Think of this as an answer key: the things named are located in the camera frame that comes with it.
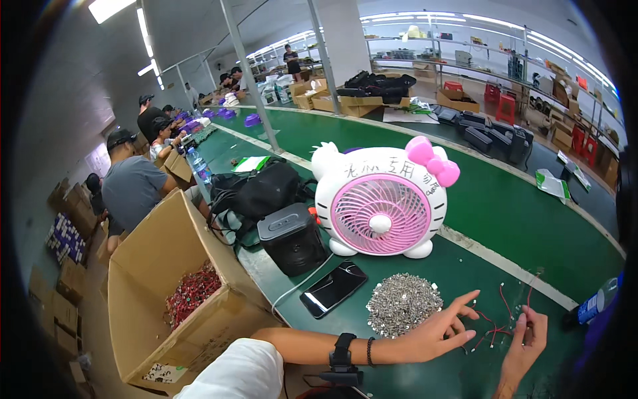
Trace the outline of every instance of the hand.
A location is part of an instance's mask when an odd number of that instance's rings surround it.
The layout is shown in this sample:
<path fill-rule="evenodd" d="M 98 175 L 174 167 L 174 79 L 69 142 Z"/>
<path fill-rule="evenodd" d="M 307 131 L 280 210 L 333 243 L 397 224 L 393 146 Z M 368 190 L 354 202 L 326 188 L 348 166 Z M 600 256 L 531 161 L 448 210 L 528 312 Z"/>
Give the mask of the hand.
<path fill-rule="evenodd" d="M 465 330 L 458 315 L 478 320 L 474 309 L 465 306 L 479 296 L 480 290 L 468 292 L 456 298 L 447 309 L 428 317 L 419 327 L 396 338 L 397 349 L 402 351 L 401 363 L 421 363 L 432 360 L 442 354 L 458 348 L 474 338 L 476 331 Z"/>
<path fill-rule="evenodd" d="M 516 322 L 512 345 L 501 367 L 501 383 L 517 387 L 546 345 L 547 316 L 523 305 L 523 312 Z"/>

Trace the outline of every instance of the white sleeve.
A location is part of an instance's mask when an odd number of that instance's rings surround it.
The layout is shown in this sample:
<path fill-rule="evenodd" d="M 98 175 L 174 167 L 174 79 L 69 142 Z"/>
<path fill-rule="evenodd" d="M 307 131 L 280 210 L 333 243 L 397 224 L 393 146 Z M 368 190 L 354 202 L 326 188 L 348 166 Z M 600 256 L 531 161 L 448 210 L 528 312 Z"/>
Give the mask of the white sleeve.
<path fill-rule="evenodd" d="M 277 399 L 282 383 L 283 358 L 275 346 L 240 338 L 175 399 Z"/>

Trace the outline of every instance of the standing woman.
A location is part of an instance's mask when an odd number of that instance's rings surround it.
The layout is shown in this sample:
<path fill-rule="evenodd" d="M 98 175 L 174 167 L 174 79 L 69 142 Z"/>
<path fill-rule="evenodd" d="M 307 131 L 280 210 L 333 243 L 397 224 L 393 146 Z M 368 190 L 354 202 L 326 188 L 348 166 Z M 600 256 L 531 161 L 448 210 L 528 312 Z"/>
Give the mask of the standing woman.
<path fill-rule="evenodd" d="M 296 51 L 290 48 L 289 44 L 286 44 L 286 52 L 283 53 L 283 62 L 288 64 L 288 73 L 292 75 L 295 82 L 301 82 L 301 68 L 299 67 L 299 56 Z"/>

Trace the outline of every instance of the black wristwatch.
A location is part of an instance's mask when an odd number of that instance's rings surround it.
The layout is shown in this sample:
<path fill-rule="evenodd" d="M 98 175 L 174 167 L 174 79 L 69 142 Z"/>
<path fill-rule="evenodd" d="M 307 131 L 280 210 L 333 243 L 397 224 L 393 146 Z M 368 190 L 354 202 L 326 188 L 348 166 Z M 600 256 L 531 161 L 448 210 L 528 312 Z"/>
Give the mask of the black wristwatch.
<path fill-rule="evenodd" d="M 357 336 L 350 333 L 339 335 L 334 344 L 334 351 L 330 352 L 330 371 L 320 373 L 319 378 L 345 386 L 358 386 L 363 383 L 363 372 L 352 365 L 350 358 L 350 342 Z"/>

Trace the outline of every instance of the plastic bottle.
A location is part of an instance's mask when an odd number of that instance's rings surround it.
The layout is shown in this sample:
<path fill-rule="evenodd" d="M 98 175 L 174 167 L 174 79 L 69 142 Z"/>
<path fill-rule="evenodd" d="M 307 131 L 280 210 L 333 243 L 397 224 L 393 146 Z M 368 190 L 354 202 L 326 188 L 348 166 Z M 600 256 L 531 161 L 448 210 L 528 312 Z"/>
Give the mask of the plastic bottle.
<path fill-rule="evenodd" d="M 563 317 L 563 329 L 573 329 L 580 324 L 585 324 L 591 321 L 596 315 L 605 310 L 611 301 L 614 300 L 618 288 L 623 284 L 623 273 L 620 273 L 618 277 L 610 278 L 598 292 L 592 295 L 584 303 L 576 306 L 570 310 Z"/>
<path fill-rule="evenodd" d="M 210 184 L 212 172 L 204 159 L 195 151 L 195 148 L 191 147 L 188 149 L 186 160 L 191 165 L 193 172 L 197 173 L 204 184 Z"/>

